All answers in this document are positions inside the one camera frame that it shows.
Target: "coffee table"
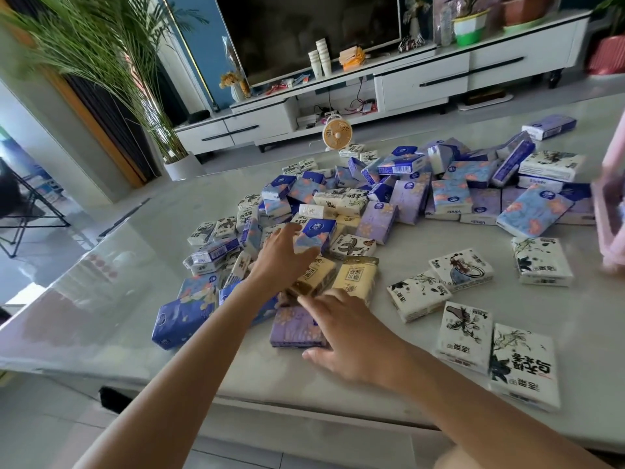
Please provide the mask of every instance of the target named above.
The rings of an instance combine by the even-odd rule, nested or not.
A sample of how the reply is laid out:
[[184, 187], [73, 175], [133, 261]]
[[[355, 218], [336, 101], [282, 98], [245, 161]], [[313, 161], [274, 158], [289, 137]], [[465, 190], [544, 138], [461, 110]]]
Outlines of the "coffee table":
[[[384, 155], [399, 145], [419, 145], [449, 136], [472, 148], [485, 148], [504, 142], [525, 122], [563, 113], [579, 119], [577, 129], [545, 141], [539, 148], [588, 155], [586, 177], [581, 180], [589, 180], [598, 173], [624, 105], [625, 95], [615, 95], [378, 142], [369, 149]], [[314, 158], [320, 167], [342, 164], [336, 152]], [[173, 355], [154, 345], [150, 336], [159, 307], [176, 298], [183, 279], [189, 276], [182, 265], [191, 251], [187, 236], [204, 220], [235, 213], [244, 195], [259, 192], [282, 166], [292, 162], [172, 184], [0, 329], [0, 368], [85, 377], [140, 390]], [[556, 342], [562, 410], [544, 413], [511, 403], [586, 447], [623, 450], [625, 282], [600, 272], [594, 227], [554, 226], [546, 236], [561, 239], [576, 276], [572, 288], [519, 284], [511, 236], [498, 227], [438, 220], [420, 220], [416, 226], [397, 224], [388, 243], [376, 253], [380, 267], [371, 308], [400, 337], [431, 349], [440, 313], [403, 324], [386, 286], [424, 271], [431, 258], [466, 248], [478, 250], [493, 265], [495, 279], [458, 292], [454, 300], [493, 311], [496, 322], [549, 335]], [[411, 402], [374, 388], [343, 383], [304, 362], [296, 349], [272, 348], [270, 328], [271, 322], [267, 322], [247, 332], [216, 403], [257, 411], [258, 415], [268, 412], [411, 434], [413, 442], [421, 429], [435, 429]], [[454, 368], [480, 385], [488, 385], [486, 377]], [[311, 431], [323, 436], [318, 439], [325, 445], [327, 434], [317, 430]], [[274, 446], [260, 437], [255, 441]], [[308, 441], [301, 447], [307, 444], [316, 443]], [[310, 456], [304, 449], [297, 452]], [[348, 463], [335, 456], [327, 459]], [[377, 464], [368, 461], [370, 466]]]

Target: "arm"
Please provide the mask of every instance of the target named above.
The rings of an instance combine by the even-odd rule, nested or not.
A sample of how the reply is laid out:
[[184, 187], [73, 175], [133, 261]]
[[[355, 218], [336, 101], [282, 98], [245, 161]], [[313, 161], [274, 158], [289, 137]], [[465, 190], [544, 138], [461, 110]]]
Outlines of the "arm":
[[583, 448], [400, 339], [361, 299], [329, 290], [320, 298], [299, 301], [332, 346], [332, 350], [307, 349], [304, 358], [348, 380], [372, 383], [414, 400], [484, 469], [609, 469]]
[[265, 242], [239, 284], [76, 463], [81, 469], [181, 468], [252, 319], [303, 275], [318, 249], [293, 251], [289, 224]]

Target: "tv stand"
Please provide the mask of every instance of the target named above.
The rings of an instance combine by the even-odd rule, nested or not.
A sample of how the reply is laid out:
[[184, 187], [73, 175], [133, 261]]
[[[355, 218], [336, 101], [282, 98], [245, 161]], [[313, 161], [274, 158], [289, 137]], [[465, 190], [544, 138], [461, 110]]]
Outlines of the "tv stand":
[[590, 14], [589, 10], [565, 10], [532, 29], [500, 32], [472, 46], [429, 44], [377, 57], [348, 72], [337, 70], [326, 78], [232, 104], [210, 119], [181, 125], [176, 132], [193, 154], [252, 143], [263, 152], [264, 145], [320, 135], [321, 122], [307, 128], [299, 126], [297, 118], [328, 103], [343, 114], [358, 92], [362, 100], [375, 98], [377, 111], [346, 112], [344, 117], [352, 125], [436, 106], [441, 106], [444, 115], [453, 95], [520, 78], [536, 82], [546, 73], [554, 89], [563, 69], [577, 62]]

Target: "pink pot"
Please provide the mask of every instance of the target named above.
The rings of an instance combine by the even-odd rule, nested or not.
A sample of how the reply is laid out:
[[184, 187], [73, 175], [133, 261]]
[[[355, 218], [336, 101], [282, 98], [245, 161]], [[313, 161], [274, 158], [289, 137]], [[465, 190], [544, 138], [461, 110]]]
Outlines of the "pink pot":
[[587, 70], [593, 76], [625, 73], [625, 36], [602, 39], [590, 58]]

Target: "black metal frame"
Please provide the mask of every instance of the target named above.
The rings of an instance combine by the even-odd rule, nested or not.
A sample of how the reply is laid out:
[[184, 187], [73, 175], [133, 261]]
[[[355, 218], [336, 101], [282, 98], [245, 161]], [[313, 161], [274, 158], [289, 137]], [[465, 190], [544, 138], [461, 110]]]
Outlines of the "black metal frame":
[[[18, 250], [22, 243], [22, 238], [24, 237], [24, 232], [26, 229], [47, 229], [47, 228], [60, 228], [60, 227], [69, 227], [70, 224], [65, 220], [65, 216], [61, 214], [56, 207], [54, 207], [45, 197], [41, 195], [41, 193], [37, 192], [35, 188], [33, 188], [30, 184], [27, 183], [22, 177], [20, 177], [15, 171], [11, 170], [12, 175], [15, 179], [20, 183], [21, 186], [28, 190], [28, 195], [25, 202], [22, 204], [26, 206], [26, 215], [23, 216], [14, 216], [7, 215], [6, 218], [15, 218], [20, 219], [20, 225], [17, 226], [1, 226], [0, 229], [15, 229], [15, 235], [13, 236], [13, 240], [8, 240], [4, 237], [0, 237], [0, 248], [6, 253], [9, 258], [15, 258], [18, 255]], [[48, 216], [32, 216], [30, 213], [32, 212], [35, 202], [41, 201], [49, 210], [53, 213], [53, 215]], [[62, 222], [59, 225], [28, 225], [30, 220], [35, 219], [58, 219]], [[13, 246], [13, 252], [9, 251], [9, 248], [6, 247], [3, 242]]]

